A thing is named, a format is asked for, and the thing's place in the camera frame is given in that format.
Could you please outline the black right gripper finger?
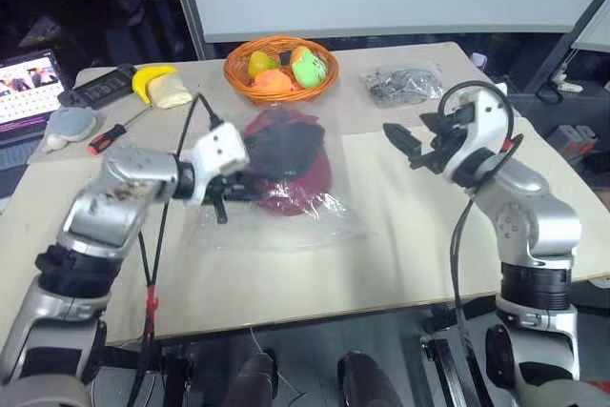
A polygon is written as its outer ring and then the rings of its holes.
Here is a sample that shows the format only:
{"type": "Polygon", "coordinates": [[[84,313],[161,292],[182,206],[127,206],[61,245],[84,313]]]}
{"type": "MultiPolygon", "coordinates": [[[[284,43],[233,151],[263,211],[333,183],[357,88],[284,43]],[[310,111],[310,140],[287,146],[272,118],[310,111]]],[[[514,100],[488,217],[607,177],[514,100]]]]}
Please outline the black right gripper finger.
{"type": "Polygon", "coordinates": [[[384,123],[383,132],[389,142],[404,154],[412,169],[429,166],[429,157],[422,153],[422,144],[411,132],[398,123],[384,123]]]}
{"type": "Polygon", "coordinates": [[[419,116],[423,125],[433,133],[449,133],[458,128],[452,115],[440,115],[438,112],[426,112],[419,116]]]}

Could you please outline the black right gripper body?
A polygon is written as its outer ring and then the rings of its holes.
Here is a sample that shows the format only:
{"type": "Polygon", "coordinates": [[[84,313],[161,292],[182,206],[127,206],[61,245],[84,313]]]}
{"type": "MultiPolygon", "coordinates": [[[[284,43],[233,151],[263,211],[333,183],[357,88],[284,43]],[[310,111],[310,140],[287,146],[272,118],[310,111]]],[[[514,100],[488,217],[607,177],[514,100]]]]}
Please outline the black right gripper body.
{"type": "Polygon", "coordinates": [[[468,125],[475,121],[475,111],[475,103],[469,102],[452,113],[441,114],[452,115],[458,123],[458,128],[449,133],[434,133],[435,137],[430,143],[433,150],[426,153],[429,157],[427,168],[431,172],[441,174],[449,160],[461,148],[467,136],[468,125]]]}

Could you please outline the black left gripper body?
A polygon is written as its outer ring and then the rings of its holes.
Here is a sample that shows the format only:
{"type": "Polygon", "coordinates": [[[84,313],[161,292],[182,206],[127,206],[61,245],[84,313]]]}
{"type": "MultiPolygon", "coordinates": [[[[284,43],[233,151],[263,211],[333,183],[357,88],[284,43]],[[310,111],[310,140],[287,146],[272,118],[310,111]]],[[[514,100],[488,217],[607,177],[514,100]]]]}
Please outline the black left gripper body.
{"type": "Polygon", "coordinates": [[[251,174],[236,172],[219,175],[206,188],[203,205],[212,205],[222,198],[225,201],[246,202],[251,200],[251,174]]]}

